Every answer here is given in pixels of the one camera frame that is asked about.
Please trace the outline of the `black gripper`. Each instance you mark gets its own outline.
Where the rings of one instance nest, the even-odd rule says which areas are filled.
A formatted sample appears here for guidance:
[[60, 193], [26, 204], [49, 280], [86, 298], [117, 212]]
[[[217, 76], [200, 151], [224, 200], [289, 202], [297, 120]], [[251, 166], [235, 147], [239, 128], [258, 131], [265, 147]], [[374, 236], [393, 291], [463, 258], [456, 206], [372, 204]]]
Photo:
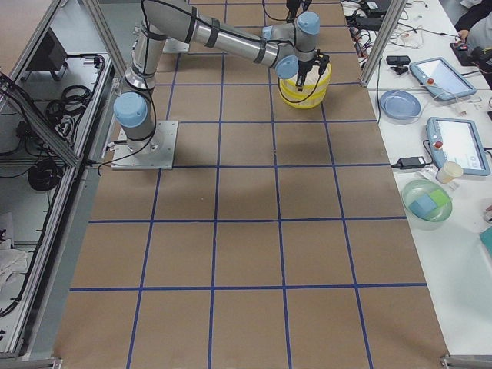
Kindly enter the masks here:
[[294, 21], [298, 16], [298, 11], [301, 11], [301, 14], [303, 14], [308, 10], [310, 4], [311, 0], [287, 0], [286, 7], [288, 9], [288, 15], [286, 21]]
[[314, 50], [314, 54], [307, 61], [298, 62], [298, 75], [296, 80], [296, 89], [303, 91], [307, 73], [314, 67], [318, 67], [318, 74], [323, 75], [326, 72], [327, 65], [330, 62], [330, 56], [320, 49]]

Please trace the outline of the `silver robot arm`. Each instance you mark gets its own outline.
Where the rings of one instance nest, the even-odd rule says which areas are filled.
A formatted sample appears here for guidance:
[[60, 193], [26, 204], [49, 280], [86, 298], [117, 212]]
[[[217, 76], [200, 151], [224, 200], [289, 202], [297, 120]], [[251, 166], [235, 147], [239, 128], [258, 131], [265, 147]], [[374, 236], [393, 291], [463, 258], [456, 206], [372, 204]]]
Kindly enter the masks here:
[[297, 88], [303, 88], [314, 66], [323, 74], [330, 61], [317, 48], [320, 19], [313, 12], [304, 12], [292, 22], [269, 26], [261, 35], [253, 35], [203, 15], [185, 1], [143, 1], [141, 11], [143, 20], [131, 65], [125, 72], [126, 86], [114, 103], [114, 116], [133, 155], [158, 146], [152, 92], [168, 38], [186, 44], [201, 43], [268, 66], [279, 79], [296, 78]]

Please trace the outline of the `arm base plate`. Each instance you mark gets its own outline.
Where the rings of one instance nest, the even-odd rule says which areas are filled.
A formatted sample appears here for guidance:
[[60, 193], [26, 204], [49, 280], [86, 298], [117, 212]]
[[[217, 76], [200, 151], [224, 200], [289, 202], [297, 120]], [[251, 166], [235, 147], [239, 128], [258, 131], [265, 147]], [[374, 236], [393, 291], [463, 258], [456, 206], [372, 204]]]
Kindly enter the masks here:
[[164, 54], [188, 53], [190, 45], [175, 38], [167, 38], [162, 49]]
[[172, 169], [178, 121], [158, 121], [155, 135], [141, 151], [146, 141], [128, 141], [121, 128], [118, 136], [124, 143], [114, 150], [111, 167], [115, 170]]

